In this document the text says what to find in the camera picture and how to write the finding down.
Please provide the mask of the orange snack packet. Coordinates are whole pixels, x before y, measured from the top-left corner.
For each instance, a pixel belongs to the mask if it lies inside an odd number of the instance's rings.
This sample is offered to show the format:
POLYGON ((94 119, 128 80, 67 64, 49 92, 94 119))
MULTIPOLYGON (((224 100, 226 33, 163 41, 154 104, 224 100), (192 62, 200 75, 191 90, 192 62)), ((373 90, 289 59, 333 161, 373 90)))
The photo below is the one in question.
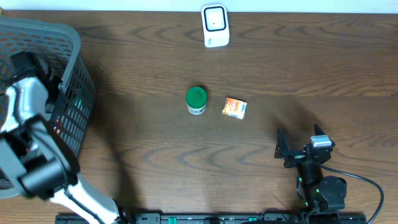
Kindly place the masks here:
POLYGON ((247 103, 245 101, 227 97, 222 114, 238 119, 244 119, 246 107, 247 103))

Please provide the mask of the green lid jar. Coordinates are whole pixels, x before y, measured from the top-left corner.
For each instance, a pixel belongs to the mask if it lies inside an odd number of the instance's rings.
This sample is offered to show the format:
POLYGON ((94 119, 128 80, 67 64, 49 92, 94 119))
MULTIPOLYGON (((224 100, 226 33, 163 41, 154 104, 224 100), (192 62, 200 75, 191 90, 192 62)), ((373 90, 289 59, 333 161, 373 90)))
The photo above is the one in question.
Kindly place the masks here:
POLYGON ((187 110, 193 115, 203 114, 207 109, 207 92, 199 86, 190 88, 186 94, 187 110))

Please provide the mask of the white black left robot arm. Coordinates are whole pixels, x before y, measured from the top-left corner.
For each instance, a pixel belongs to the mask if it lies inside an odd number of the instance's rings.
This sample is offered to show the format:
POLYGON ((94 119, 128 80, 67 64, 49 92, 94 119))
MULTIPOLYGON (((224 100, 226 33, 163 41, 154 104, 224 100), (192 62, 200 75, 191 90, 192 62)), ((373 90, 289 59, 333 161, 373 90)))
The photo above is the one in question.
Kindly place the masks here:
POLYGON ((38 54, 11 56, 16 71, 4 80, 7 115, 1 128, 1 171, 16 194, 63 205, 88 223, 130 223, 115 199, 82 175, 75 153, 55 130, 51 115, 62 79, 38 54))

